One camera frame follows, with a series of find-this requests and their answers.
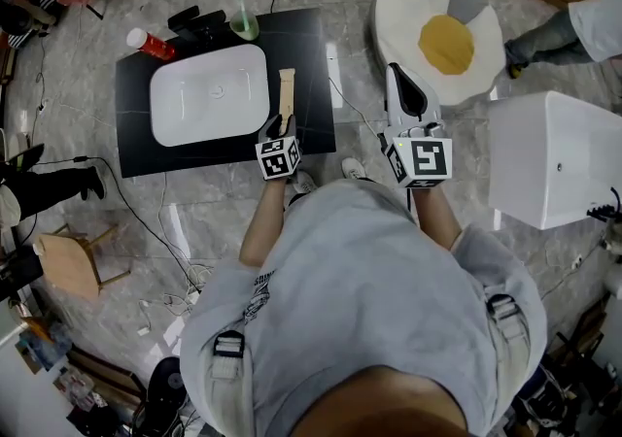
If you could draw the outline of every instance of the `yellow circle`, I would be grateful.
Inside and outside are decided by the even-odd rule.
[[[470,30],[447,15],[434,16],[426,23],[419,37],[419,48],[443,75],[461,75],[475,53]]]

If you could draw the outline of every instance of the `white basin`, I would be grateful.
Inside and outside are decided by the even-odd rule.
[[[167,64],[152,77],[150,100],[165,147],[256,132],[270,112],[265,54],[241,45]]]
[[[545,229],[615,204],[622,118],[556,91],[491,103],[489,204]]]

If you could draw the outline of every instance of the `sneaker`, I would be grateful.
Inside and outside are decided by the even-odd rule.
[[[507,66],[507,74],[512,80],[516,80],[523,73],[523,68],[524,66],[521,66],[520,64],[509,64]]]
[[[92,170],[92,179],[90,181],[88,189],[94,191],[95,195],[97,195],[97,198],[99,200],[102,200],[104,197],[106,197],[106,186],[101,181],[101,175],[99,174],[99,170],[97,169],[97,166],[91,166],[88,169]]]
[[[318,189],[311,175],[301,169],[296,171],[292,185],[296,193],[311,193],[313,190]]]
[[[343,172],[343,176],[350,180],[367,178],[365,168],[363,168],[361,162],[354,157],[346,157],[341,161],[341,171]]]

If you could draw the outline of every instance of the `red bottle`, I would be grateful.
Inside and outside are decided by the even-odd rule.
[[[166,42],[147,33],[144,29],[134,28],[127,34],[127,44],[140,52],[148,53],[162,60],[171,60],[175,56],[175,48]]]

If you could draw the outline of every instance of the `wooden chair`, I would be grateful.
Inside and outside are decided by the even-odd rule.
[[[58,288],[94,301],[100,290],[129,275],[130,270],[102,282],[92,253],[93,246],[113,235],[118,227],[112,226],[92,241],[84,234],[61,233],[65,224],[54,233],[37,237],[35,247],[46,278]]]

